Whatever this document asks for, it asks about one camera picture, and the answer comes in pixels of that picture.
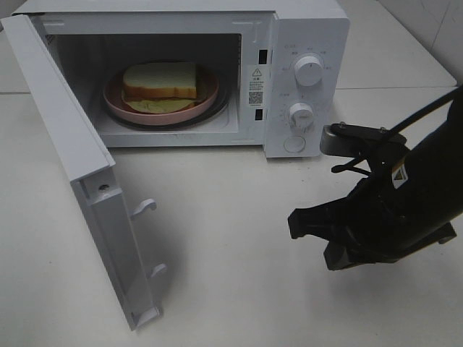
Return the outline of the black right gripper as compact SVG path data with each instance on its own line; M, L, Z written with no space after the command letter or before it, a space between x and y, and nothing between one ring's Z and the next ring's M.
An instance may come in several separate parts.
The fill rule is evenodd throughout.
M329 270L375 262L393 263L456 233L456 191L418 187L395 189L361 181L348 196L288 217L290 235L328 241Z

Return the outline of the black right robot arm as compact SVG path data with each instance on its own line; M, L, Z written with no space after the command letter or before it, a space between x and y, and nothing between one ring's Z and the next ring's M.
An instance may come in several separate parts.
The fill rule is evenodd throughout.
M288 217L293 239L328 241L329 270L393 263L456 236L450 222L462 214L462 99L447 119L341 199L297 208Z

